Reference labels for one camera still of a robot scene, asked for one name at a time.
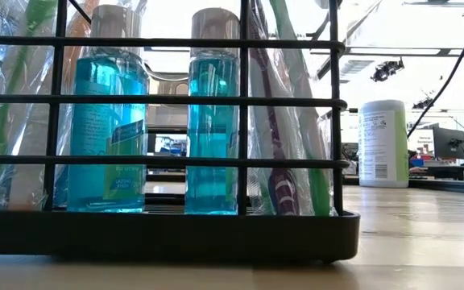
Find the purple toothbrush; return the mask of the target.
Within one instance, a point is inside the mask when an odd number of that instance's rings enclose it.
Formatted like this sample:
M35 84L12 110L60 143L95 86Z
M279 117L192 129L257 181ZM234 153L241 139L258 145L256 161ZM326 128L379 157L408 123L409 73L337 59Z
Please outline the purple toothbrush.
M251 0L250 39L269 39L261 0ZM268 101L291 97L292 86L284 71L279 48L249 50L249 95ZM293 106L251 106L249 112L249 152L252 159L302 160L305 158L296 108ZM306 168L251 168L248 181L255 177L269 191L274 215L314 215L308 170Z

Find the clear plastic bin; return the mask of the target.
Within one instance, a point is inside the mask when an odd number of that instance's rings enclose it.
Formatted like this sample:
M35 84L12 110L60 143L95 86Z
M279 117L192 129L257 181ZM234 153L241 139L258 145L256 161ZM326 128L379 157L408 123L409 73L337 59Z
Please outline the clear plastic bin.
M188 96L189 75L186 72L155 71L148 63L145 63L145 68L149 76L150 95ZM147 108L147 124L150 128L180 131L187 127L187 113L187 105L151 104Z

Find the white green wipes canister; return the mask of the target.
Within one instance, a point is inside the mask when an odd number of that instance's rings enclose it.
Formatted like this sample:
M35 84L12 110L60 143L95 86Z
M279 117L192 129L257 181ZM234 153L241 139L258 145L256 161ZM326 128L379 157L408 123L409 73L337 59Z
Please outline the white green wipes canister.
M363 187L408 187L408 138L402 101L370 101L358 110L358 176Z

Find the black ceiling spotlight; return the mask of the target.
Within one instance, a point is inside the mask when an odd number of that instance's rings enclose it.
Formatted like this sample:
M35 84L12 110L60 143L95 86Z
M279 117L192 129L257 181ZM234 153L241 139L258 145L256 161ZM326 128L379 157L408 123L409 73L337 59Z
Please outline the black ceiling spotlight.
M402 59L385 61L375 68L375 72L371 76L374 82L386 81L390 76L395 75L400 70L404 69Z
M430 106L432 103L433 103L433 99L430 98L430 97L427 97L427 98L425 98L423 100L418 101L417 103L414 103L412 105L412 109L413 110L424 110L428 106Z

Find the black computer monitor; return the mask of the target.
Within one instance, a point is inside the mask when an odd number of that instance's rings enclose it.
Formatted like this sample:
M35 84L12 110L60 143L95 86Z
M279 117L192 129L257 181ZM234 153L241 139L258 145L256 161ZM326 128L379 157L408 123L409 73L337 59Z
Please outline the black computer monitor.
M433 128L433 152L438 159L464 160L464 132Z

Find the ceiling light fixture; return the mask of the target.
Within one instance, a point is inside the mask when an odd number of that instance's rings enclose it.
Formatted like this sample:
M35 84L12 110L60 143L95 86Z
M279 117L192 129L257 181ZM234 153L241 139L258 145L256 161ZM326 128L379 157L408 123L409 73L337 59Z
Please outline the ceiling light fixture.
M464 16L464 0L403 0L402 5L462 9Z

